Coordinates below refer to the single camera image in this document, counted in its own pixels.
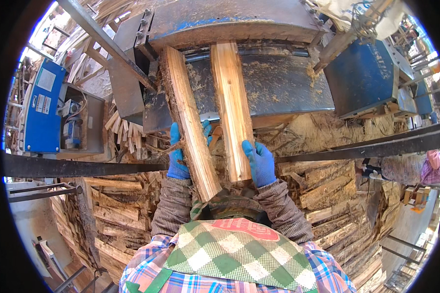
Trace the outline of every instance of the green checkered apron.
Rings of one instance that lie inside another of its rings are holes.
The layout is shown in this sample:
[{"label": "green checkered apron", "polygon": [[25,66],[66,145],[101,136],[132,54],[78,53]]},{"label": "green checkered apron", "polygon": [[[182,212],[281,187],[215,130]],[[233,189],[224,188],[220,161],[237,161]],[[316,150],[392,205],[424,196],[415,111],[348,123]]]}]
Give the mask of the green checkered apron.
[{"label": "green checkered apron", "polygon": [[193,221],[182,225],[178,235],[146,292],[157,292],[172,271],[317,292],[303,248],[267,226],[244,218]]}]

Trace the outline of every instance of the hand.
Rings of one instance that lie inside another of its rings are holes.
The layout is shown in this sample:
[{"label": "hand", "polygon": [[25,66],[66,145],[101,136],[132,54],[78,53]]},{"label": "hand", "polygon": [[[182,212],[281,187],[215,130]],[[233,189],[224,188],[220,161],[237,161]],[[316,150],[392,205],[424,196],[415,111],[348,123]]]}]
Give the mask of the hand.
[{"label": "hand", "polygon": [[[209,120],[205,120],[202,122],[202,128],[204,129],[204,135],[207,137],[207,146],[212,141],[212,136],[209,136],[210,131],[212,130],[212,126],[210,125]],[[170,130],[171,136],[171,145],[179,142],[181,138],[181,134],[179,133],[178,123],[174,122],[171,125]],[[190,173],[189,169],[186,165],[182,164],[184,161],[184,156],[182,154],[182,149],[175,149],[169,154],[169,169],[167,177],[176,178],[176,179],[189,179]]]},{"label": "hand", "polygon": [[250,142],[244,140],[241,143],[244,154],[248,157],[251,166],[252,180],[256,187],[263,187],[276,181],[274,156],[264,144],[254,143],[254,149]]}]

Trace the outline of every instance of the brown knit sleeve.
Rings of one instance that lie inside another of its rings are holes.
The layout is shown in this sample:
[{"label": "brown knit sleeve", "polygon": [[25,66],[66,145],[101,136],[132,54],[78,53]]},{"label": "brown knit sleeve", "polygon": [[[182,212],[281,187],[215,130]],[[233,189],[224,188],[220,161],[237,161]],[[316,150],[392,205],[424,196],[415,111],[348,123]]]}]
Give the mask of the brown knit sleeve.
[{"label": "brown knit sleeve", "polygon": [[160,202],[153,216],[152,237],[175,236],[182,224],[189,222],[191,179],[166,178],[161,182]]},{"label": "brown knit sleeve", "polygon": [[258,189],[254,199],[267,213],[272,228],[300,244],[313,238],[311,224],[288,196],[287,183],[281,179]]}]

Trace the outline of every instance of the glove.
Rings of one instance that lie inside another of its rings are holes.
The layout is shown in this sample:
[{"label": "glove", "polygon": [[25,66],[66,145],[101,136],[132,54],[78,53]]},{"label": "glove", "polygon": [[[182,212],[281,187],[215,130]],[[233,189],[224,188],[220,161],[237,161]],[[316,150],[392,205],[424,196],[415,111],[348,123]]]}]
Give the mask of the glove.
[{"label": "glove", "polygon": [[274,156],[264,144],[254,143],[254,149],[250,142],[244,140],[241,143],[244,154],[248,157],[251,166],[252,180],[256,187],[263,187],[277,180],[275,177]]},{"label": "glove", "polygon": [[[202,122],[202,128],[204,129],[204,135],[207,137],[207,146],[208,146],[212,141],[212,136],[209,136],[209,133],[212,130],[212,126],[210,125],[209,120],[205,120],[204,122]],[[171,136],[171,141],[170,141],[171,145],[179,142],[181,135],[179,133],[178,123],[174,122],[171,125],[170,136]],[[168,174],[166,174],[166,176],[175,179],[189,179],[190,178],[189,169],[186,165],[182,164],[182,161],[184,161],[182,149],[175,149],[172,152],[170,152],[169,169],[168,169]]]}]

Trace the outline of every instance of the pink sleeve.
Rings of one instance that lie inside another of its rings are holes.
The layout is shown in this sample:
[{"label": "pink sleeve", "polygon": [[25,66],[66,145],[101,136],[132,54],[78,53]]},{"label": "pink sleeve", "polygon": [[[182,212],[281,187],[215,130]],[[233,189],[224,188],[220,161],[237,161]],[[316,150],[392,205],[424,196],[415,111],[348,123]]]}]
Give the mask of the pink sleeve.
[{"label": "pink sleeve", "polygon": [[440,155],[437,150],[429,150],[427,152],[427,159],[434,170],[438,170],[440,168]]}]

